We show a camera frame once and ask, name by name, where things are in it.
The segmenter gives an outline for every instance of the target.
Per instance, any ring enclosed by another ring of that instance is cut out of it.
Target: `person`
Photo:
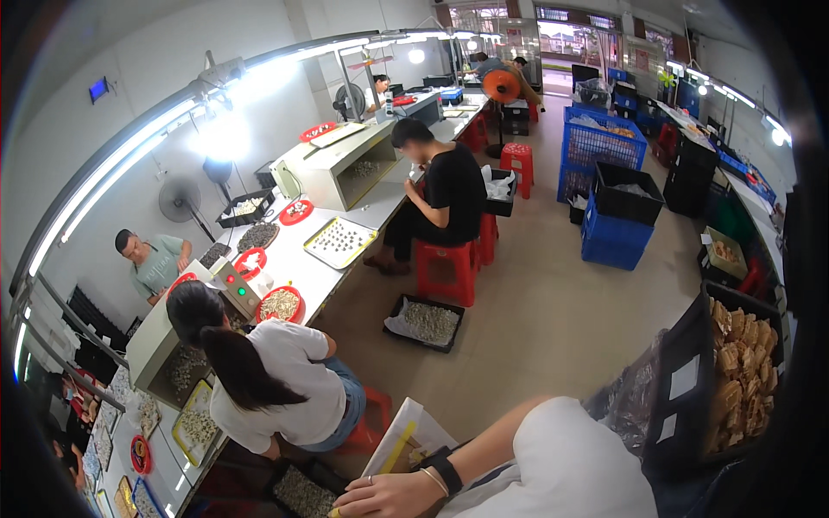
[[[277,319],[247,336],[234,332],[221,297],[201,281],[178,284],[167,315],[216,372],[211,417],[252,453],[279,457],[277,433],[308,452],[333,450],[365,412],[366,392],[324,332]]]
[[[106,388],[106,385],[95,379],[91,372],[84,369],[75,369],[75,371],[92,385],[101,389]],[[75,382],[72,376],[67,373],[61,375],[50,372],[46,375],[46,383],[51,386],[52,394],[59,399],[69,401],[69,405],[81,421],[84,423],[95,421],[100,405],[100,398],[97,395],[93,395],[83,385]]]
[[[377,74],[373,75],[372,79],[374,80],[374,89],[371,87],[366,88],[366,118],[374,118],[373,114],[378,109],[382,108],[385,105],[385,91],[389,89],[389,83],[391,80],[389,76],[386,74]],[[377,106],[374,102],[374,94],[372,91],[377,92],[377,99],[380,101],[380,106]]]
[[[512,59],[512,64],[521,71],[521,75],[524,76],[526,82],[530,83],[530,69],[527,67],[526,60],[521,56],[516,56]]]
[[[514,75],[515,78],[518,80],[521,86],[521,94],[518,96],[519,99],[525,99],[526,102],[530,104],[535,104],[539,107],[540,111],[544,110],[544,103],[541,102],[541,97],[536,93],[535,90],[532,89],[530,86],[529,80],[529,70],[527,68],[523,68],[519,70],[516,66],[515,61],[507,61],[501,60],[496,57],[489,57],[487,56],[486,52],[476,52],[472,55],[473,60],[475,60],[478,65],[475,67],[475,72],[478,76],[483,80],[483,77],[487,74],[487,72],[491,70],[506,70],[510,74]]]
[[[193,245],[170,235],[156,235],[149,241],[141,241],[133,232],[123,229],[115,236],[115,249],[133,262],[129,280],[155,306],[190,263]]]
[[[481,229],[481,214],[487,188],[481,168],[462,143],[435,140],[417,119],[401,119],[391,130],[391,143],[413,164],[425,168],[425,197],[415,183],[404,183],[410,203],[405,203],[385,229],[379,254],[364,261],[387,275],[405,275],[411,268],[411,240],[458,246],[475,240]]]
[[[329,516],[414,518],[461,487],[438,518],[657,516],[639,460],[572,398],[531,399],[446,461],[357,479]]]
[[[47,440],[51,439],[51,447],[61,465],[69,473],[75,489],[83,491],[86,486],[86,475],[84,473],[84,460],[80,448],[75,446],[66,433],[58,428],[56,424],[45,423],[44,432]]]

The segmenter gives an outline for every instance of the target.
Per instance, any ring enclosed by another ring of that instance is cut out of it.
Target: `long black hair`
[[[230,399],[241,409],[308,401],[268,374],[246,336],[223,327],[225,304],[201,281],[181,283],[167,299],[167,316],[185,345],[204,350]]]

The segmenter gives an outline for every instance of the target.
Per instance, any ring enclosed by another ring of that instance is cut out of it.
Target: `black pants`
[[[386,226],[383,244],[395,249],[395,259],[404,263],[412,258],[413,238],[441,246],[458,246],[474,239],[438,228],[414,203],[406,202]]]

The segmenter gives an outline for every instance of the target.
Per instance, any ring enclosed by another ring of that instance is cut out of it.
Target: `digital display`
[[[109,92],[109,83],[107,83],[106,77],[95,81],[95,84],[90,86],[90,99],[92,99],[92,104],[95,104],[95,101],[104,97],[107,92]]]

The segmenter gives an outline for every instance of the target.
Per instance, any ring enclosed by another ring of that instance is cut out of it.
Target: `light green t-shirt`
[[[150,255],[141,265],[129,267],[129,280],[143,298],[158,295],[164,288],[169,288],[178,278],[176,261],[182,253],[184,240],[170,235],[152,237]]]

